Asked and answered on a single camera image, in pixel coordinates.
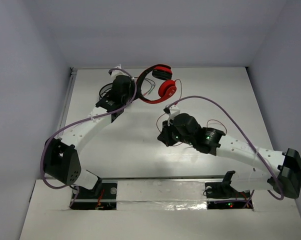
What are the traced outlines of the red black headphones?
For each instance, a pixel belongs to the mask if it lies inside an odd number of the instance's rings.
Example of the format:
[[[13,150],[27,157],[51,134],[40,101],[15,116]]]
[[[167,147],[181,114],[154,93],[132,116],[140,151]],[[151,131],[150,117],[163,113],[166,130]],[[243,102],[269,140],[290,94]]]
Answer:
[[[158,88],[159,99],[155,99],[155,100],[147,99],[146,97],[144,97],[144,95],[141,92],[143,82],[148,74],[151,74],[154,78],[163,81],[163,83]],[[152,105],[159,104],[168,100],[177,91],[176,81],[173,80],[173,73],[171,67],[165,64],[155,64],[145,69],[138,76],[136,80],[136,85],[137,85],[138,98],[143,102]]]

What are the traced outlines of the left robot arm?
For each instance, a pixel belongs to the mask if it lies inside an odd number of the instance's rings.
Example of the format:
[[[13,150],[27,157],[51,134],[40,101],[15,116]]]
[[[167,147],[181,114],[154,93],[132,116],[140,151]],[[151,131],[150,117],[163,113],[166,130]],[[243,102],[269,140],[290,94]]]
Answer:
[[[111,90],[96,103],[87,118],[66,125],[46,141],[40,159],[40,174],[48,187],[56,189],[45,175],[60,181],[63,187],[82,187],[90,197],[97,197],[101,193],[101,179],[81,167],[79,155],[97,133],[124,112],[134,101],[137,92],[133,77],[116,76]]]

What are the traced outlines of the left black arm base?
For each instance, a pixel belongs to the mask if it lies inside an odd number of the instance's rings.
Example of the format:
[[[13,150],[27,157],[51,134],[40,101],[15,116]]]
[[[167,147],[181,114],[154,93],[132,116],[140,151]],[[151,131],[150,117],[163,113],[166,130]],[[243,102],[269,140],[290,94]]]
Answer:
[[[116,210],[117,209],[117,188],[115,180],[97,181],[93,189],[86,189],[82,186],[71,185],[72,189],[69,208],[71,210]]]

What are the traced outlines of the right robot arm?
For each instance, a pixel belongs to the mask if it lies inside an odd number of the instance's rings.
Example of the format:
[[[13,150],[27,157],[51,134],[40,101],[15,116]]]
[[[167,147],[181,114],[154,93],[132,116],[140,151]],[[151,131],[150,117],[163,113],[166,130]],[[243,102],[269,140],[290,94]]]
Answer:
[[[187,113],[163,121],[157,139],[167,147],[183,143],[202,154],[235,160],[253,168],[243,173],[228,170],[222,181],[207,183],[205,194],[210,199],[231,199],[252,190],[275,191],[289,199],[300,196],[301,156],[295,149],[275,151],[251,146],[221,130],[200,126]]]

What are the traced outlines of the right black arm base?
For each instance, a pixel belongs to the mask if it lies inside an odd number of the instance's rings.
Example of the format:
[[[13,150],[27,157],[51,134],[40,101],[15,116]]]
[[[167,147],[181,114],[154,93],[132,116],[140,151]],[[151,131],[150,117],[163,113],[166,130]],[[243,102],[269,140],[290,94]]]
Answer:
[[[228,171],[222,181],[205,183],[203,196],[208,210],[254,209],[250,191],[237,191],[231,187],[235,173],[234,170]]]

